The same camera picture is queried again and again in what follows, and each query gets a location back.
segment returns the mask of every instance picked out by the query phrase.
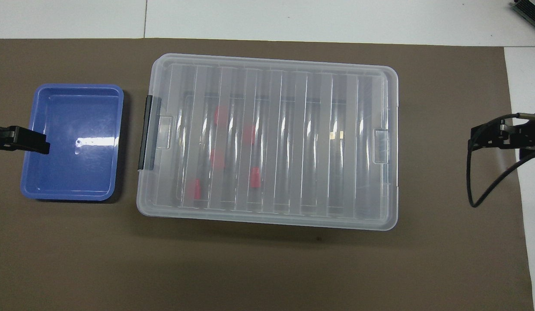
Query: transparent plastic box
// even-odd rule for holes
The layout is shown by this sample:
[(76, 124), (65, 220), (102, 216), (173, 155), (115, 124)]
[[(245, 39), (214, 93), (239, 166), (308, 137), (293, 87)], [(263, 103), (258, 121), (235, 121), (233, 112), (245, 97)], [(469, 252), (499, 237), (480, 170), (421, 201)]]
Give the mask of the transparent plastic box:
[(145, 215), (389, 230), (398, 76), (373, 65), (163, 55), (139, 166)]

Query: brown mat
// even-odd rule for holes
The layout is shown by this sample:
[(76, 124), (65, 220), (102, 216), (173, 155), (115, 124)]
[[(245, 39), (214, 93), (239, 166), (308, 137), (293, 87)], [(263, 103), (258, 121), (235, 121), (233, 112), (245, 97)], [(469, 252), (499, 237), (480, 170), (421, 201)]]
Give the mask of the brown mat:
[[(145, 96), (154, 60), (169, 52), (396, 69), (396, 227), (366, 232), (139, 214)], [(43, 83), (124, 89), (118, 192), (109, 203), (26, 199), (19, 189), (24, 153), (0, 152), (0, 310), (532, 310), (517, 175), (479, 209), (465, 193), (469, 129), (510, 112), (502, 48), (0, 39), (0, 126), (27, 126)], [(488, 151), (474, 163), (476, 193), (514, 162), (513, 152)]]

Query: black cable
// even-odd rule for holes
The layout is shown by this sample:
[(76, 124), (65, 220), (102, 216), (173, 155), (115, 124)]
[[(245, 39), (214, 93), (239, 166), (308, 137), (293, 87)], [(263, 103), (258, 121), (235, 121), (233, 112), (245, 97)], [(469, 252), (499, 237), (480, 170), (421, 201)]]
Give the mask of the black cable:
[(493, 126), (494, 124), (501, 122), (502, 120), (509, 119), (509, 118), (517, 118), (519, 117), (519, 114), (506, 114), (504, 116), (495, 118), (494, 120), (491, 120), (487, 122), (485, 125), (481, 126), (475, 134), (473, 134), (473, 137), (471, 138), (471, 142), (469, 143), (467, 147), (467, 169), (465, 172), (466, 178), (467, 178), (467, 198), (469, 199), (469, 204), (472, 207), (478, 207), (481, 203), (483, 203), (484, 199), (494, 190), (494, 188), (502, 181), (504, 180), (508, 175), (511, 174), (511, 172), (515, 171), (518, 167), (525, 164), (531, 159), (535, 158), (535, 151), (528, 154), (526, 157), (522, 158), (520, 161), (517, 161), (514, 165), (508, 167), (504, 173), (501, 173), (501, 175), (495, 179), (490, 186), (484, 191), (484, 193), (481, 195), (479, 199), (475, 203), (473, 203), (473, 195), (471, 193), (471, 152), (473, 152), (473, 147), (475, 146), (475, 142), (479, 138), (479, 136), (490, 126)]

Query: white tile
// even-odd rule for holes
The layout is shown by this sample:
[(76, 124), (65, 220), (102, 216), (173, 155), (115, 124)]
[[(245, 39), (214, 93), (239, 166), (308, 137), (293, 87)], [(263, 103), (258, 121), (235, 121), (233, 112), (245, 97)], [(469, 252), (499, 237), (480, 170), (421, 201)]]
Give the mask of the white tile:
[(146, 0), (0, 0), (0, 38), (142, 38)]
[(149, 0), (145, 37), (535, 46), (513, 0)]
[[(505, 48), (512, 112), (535, 112), (535, 48)], [(518, 169), (535, 304), (535, 159)]]

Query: blue plastic container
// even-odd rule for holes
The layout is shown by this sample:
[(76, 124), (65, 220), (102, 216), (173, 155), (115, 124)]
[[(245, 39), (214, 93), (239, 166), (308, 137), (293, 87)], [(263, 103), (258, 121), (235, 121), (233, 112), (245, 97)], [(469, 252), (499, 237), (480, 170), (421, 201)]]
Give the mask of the blue plastic container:
[(22, 193), (31, 199), (108, 199), (115, 187), (123, 100), (116, 85), (40, 86), (29, 128), (46, 134), (51, 149), (25, 153)]

